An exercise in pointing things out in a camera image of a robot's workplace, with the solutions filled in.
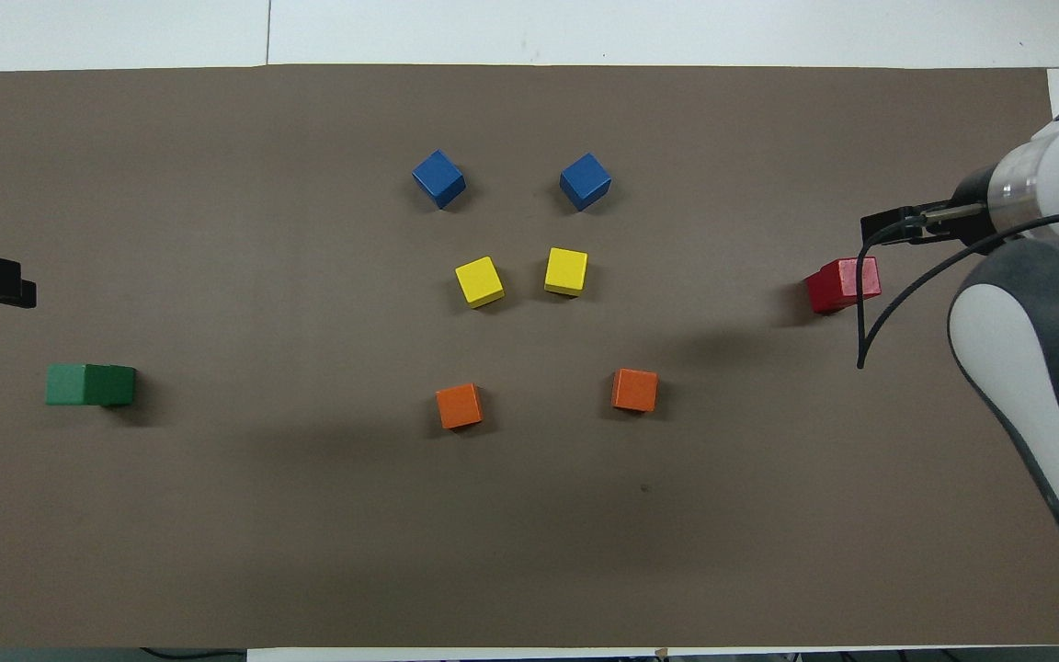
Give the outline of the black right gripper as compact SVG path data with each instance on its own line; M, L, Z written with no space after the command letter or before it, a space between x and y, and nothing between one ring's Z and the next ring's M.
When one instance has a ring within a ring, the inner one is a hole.
M929 202L905 209L890 209L865 215L860 219L863 245L896 243L975 243L997 233L988 209L989 180L995 165L964 177L948 200ZM901 223L908 217L925 218L912 227Z

